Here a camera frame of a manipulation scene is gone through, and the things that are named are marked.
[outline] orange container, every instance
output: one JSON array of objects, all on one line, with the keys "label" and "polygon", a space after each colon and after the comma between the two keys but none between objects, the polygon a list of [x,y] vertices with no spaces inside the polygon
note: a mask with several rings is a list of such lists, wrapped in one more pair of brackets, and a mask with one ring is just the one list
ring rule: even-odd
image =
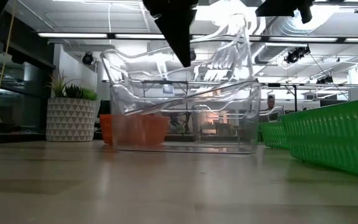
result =
[{"label": "orange container", "polygon": [[153,146],[164,142],[169,119],[152,115],[100,115],[103,141],[118,145]]},{"label": "orange container", "polygon": [[99,116],[99,122],[104,143],[112,145],[112,115],[101,114]]}]

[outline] spotlight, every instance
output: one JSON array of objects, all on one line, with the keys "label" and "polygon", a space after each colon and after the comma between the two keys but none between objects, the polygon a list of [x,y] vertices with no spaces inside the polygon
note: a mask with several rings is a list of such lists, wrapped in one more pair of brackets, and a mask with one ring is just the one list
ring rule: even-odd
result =
[{"label": "spotlight", "polygon": [[85,52],[85,55],[82,58],[82,63],[84,63],[84,65],[92,65],[94,62],[95,60],[92,56],[92,52]]},{"label": "spotlight", "polygon": [[299,59],[303,58],[305,55],[310,54],[310,48],[307,47],[297,47],[295,50],[288,52],[288,55],[284,58],[286,63],[296,63]]},{"label": "spotlight", "polygon": [[196,52],[194,51],[194,49],[190,49],[190,61],[194,61],[196,60],[197,55]]},{"label": "spotlight", "polygon": [[331,75],[328,75],[324,78],[320,78],[316,82],[316,84],[326,84],[326,83],[334,83],[333,77]]}]

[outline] ceiling pipe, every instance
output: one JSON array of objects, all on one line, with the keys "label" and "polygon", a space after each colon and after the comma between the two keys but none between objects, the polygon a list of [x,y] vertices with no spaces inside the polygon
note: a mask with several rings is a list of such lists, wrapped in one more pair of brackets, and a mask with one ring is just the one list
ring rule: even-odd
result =
[{"label": "ceiling pipe", "polygon": [[[335,12],[337,7],[324,7],[324,12],[319,12],[316,8],[313,10],[315,15],[314,19],[307,23],[301,23],[300,12],[295,13],[295,17],[277,17],[270,26],[268,26],[263,35],[309,35],[315,29],[323,25]],[[252,60],[255,63],[268,64],[275,59],[279,54],[286,51],[288,47],[268,47],[263,43],[252,44],[251,54]]]}]

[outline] person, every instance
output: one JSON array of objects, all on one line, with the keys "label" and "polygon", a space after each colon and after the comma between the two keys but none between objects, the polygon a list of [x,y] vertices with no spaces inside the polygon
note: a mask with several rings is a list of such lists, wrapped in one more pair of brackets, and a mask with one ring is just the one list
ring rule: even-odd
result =
[{"label": "person", "polygon": [[[269,111],[271,111],[272,109],[274,109],[275,106],[275,98],[272,95],[269,95],[267,97],[267,109],[266,110],[261,110],[261,113],[268,113]],[[274,113],[274,114],[270,114],[269,116],[261,116],[259,118],[259,121],[261,123],[264,122],[269,122],[269,121],[275,121],[278,119],[278,114]]]},{"label": "person", "polygon": [[268,110],[272,110],[274,108],[275,99],[274,96],[270,95],[267,97],[267,108]]}]

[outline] potted plant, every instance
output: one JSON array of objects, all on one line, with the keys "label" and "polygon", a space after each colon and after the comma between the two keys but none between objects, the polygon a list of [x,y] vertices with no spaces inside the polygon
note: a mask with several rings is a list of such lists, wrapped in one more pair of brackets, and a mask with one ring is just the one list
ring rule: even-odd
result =
[{"label": "potted plant", "polygon": [[93,140],[97,94],[74,84],[65,76],[52,77],[49,87],[55,97],[48,99],[47,141],[84,142]]}]

